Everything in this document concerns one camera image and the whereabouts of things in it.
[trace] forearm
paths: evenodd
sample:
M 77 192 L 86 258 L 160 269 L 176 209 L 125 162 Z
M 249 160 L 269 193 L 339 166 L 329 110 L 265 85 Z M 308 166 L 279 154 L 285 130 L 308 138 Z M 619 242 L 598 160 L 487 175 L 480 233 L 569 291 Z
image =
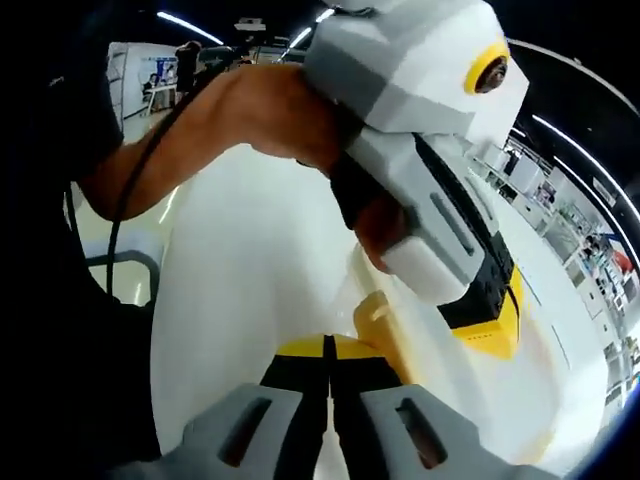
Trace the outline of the forearm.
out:
M 240 141 L 226 115 L 226 92 L 234 83 L 223 74 L 198 95 L 169 128 L 147 161 L 128 199 L 124 219 L 135 217 L 191 178 Z M 113 219 L 120 194 L 157 127 L 138 142 L 124 145 L 79 183 L 94 210 Z

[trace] floor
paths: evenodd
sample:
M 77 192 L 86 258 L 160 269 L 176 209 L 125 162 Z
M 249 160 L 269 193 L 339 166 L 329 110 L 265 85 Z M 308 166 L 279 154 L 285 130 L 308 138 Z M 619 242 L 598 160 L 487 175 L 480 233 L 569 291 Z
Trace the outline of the floor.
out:
M 124 141 L 132 143 L 142 138 L 157 122 L 162 120 L 167 111 L 150 116 L 135 115 L 124 121 Z M 168 244 L 175 219 L 175 211 L 181 203 L 189 182 L 177 187 L 166 198 L 144 214 L 122 224 L 121 232 L 143 231 L 145 235 L 160 238 L 165 246 Z M 83 241 L 108 239 L 111 222 L 100 218 L 87 202 L 77 209 L 78 229 Z M 105 288 L 106 269 L 93 267 L 91 273 L 98 283 Z M 114 268 L 114 294 L 125 303 L 144 305 L 149 301 L 149 274 L 146 267 L 125 262 Z

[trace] black sleeve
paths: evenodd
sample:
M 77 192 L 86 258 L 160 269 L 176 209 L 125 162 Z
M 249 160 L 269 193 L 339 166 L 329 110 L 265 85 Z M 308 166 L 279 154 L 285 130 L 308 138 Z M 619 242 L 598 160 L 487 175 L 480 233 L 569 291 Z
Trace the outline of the black sleeve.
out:
M 91 174 L 122 145 L 105 67 L 106 62 L 85 64 L 49 87 L 47 137 L 60 153 L 70 180 Z

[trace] hand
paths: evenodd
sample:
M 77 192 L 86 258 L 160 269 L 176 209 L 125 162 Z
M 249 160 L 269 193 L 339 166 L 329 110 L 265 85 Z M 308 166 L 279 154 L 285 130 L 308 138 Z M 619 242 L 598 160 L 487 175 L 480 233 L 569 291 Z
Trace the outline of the hand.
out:
M 235 143 L 328 174 L 341 151 L 337 108 L 309 87 L 300 67 L 244 66 L 229 77 L 223 116 Z
M 225 130 L 235 132 L 234 143 L 249 143 L 267 155 L 295 158 L 329 175 L 343 148 L 345 132 L 339 131 L 338 124 L 348 120 L 308 86 L 299 67 L 246 66 L 229 77 L 223 118 Z M 386 271 L 381 255 L 405 232 L 400 205 L 389 195 L 374 200 L 354 230 L 372 263 Z

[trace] ceiling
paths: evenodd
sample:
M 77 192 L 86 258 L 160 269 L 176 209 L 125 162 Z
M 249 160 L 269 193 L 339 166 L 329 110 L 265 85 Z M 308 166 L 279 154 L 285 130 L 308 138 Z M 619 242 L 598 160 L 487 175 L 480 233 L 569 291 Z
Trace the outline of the ceiling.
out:
M 624 58 L 635 33 L 633 15 L 625 15 L 624 0 L 488 0 L 507 37 L 535 44 L 575 59 L 640 105 L 636 66 Z M 234 28 L 240 17 L 259 17 L 270 37 L 293 38 L 327 5 L 320 1 L 160 0 L 165 10 L 233 45 L 241 41 Z M 144 32 L 146 41 L 179 44 L 193 33 L 154 19 Z M 309 39 L 300 45 L 308 46 Z M 531 82 L 517 120 L 525 142 L 553 162 L 561 158 L 589 185 L 597 177 L 609 181 L 581 153 L 556 133 L 533 120 L 533 115 L 573 138 L 595 157 L 623 188 L 640 177 L 640 117 L 596 80 L 557 59 L 513 46 L 512 54 Z M 634 223 L 634 243 L 640 251 L 640 225 Z

